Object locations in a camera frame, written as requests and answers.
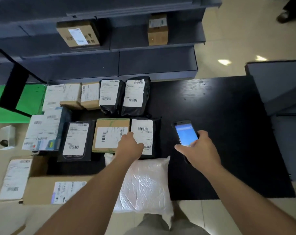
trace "person's shoe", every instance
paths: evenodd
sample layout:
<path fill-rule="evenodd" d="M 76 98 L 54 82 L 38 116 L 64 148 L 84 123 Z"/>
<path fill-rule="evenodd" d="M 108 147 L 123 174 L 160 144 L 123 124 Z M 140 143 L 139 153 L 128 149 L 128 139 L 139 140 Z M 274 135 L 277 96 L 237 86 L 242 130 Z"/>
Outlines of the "person's shoe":
<path fill-rule="evenodd" d="M 294 19 L 291 15 L 291 13 L 289 11 L 285 11 L 283 13 L 281 13 L 279 16 L 277 16 L 276 20 L 281 23 L 284 24 L 286 22 L 289 22 L 290 20 Z"/>

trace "green surface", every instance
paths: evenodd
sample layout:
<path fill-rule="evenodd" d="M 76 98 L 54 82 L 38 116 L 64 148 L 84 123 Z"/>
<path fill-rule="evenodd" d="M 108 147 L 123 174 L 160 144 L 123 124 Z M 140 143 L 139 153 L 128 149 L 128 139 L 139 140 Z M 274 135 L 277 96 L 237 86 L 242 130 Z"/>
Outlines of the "green surface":
<path fill-rule="evenodd" d="M 0 97 L 5 86 L 0 86 Z M 46 85 L 25 85 L 20 100 L 16 106 L 17 110 L 30 115 L 41 114 L 42 103 L 45 97 Z M 0 123 L 29 123 L 30 118 L 0 107 Z"/>

